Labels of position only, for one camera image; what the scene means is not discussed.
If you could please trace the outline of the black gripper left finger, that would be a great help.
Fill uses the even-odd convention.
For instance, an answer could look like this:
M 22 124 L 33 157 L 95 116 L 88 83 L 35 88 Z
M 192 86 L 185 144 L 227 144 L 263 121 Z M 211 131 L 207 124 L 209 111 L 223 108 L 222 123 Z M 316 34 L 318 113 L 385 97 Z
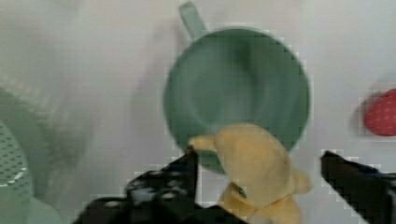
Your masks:
M 196 203 L 197 180 L 198 156 L 189 149 L 130 181 L 121 197 L 91 201 L 73 224 L 247 224 L 217 205 Z

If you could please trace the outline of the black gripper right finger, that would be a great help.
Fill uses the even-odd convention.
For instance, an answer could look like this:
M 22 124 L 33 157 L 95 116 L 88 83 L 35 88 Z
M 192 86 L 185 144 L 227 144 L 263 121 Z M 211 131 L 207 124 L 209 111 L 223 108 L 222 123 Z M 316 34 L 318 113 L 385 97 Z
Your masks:
M 395 224 L 395 174 L 326 151 L 322 178 L 369 224 Z

